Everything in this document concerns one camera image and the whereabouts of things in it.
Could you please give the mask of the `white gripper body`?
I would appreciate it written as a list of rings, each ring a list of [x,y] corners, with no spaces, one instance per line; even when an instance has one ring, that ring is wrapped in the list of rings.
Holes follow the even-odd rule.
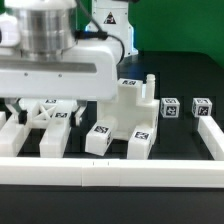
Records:
[[[0,97],[110,100],[121,44],[74,38],[64,14],[0,15]]]

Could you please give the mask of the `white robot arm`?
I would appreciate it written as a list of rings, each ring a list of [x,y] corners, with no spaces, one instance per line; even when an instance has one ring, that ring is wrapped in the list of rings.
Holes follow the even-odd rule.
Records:
[[[91,0],[82,30],[73,20],[80,0],[5,0],[0,15],[0,98],[21,124],[23,98],[110,101],[117,65],[136,52],[130,0]]]

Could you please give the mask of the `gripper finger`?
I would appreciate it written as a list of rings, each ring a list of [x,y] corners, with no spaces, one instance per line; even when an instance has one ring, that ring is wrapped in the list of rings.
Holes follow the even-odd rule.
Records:
[[[20,124],[25,125],[27,123],[28,112],[20,107],[18,98],[5,98],[4,103],[8,110],[18,118]]]
[[[70,115],[70,126],[78,127],[81,125],[83,120],[83,114],[87,108],[87,102],[83,100],[77,100],[73,106]]]

